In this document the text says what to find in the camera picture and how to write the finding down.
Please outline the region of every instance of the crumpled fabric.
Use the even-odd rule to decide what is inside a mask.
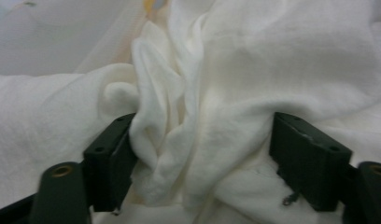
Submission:
[[[267,153],[274,112],[351,148],[353,165],[381,162],[380,0],[172,0],[145,23],[132,61],[87,75],[0,76],[0,166],[79,155],[110,119],[136,111],[140,162],[124,212],[95,220],[265,224],[341,223],[343,209],[281,204],[291,190]],[[34,184],[12,169],[0,168],[5,186]],[[20,185],[4,191],[13,192]]]

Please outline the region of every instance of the white surface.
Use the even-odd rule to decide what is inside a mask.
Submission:
[[[340,223],[281,205],[275,111],[353,149],[352,164],[381,162],[381,1],[173,0],[132,54],[87,75],[0,76],[0,206],[133,111],[134,191],[100,222]]]

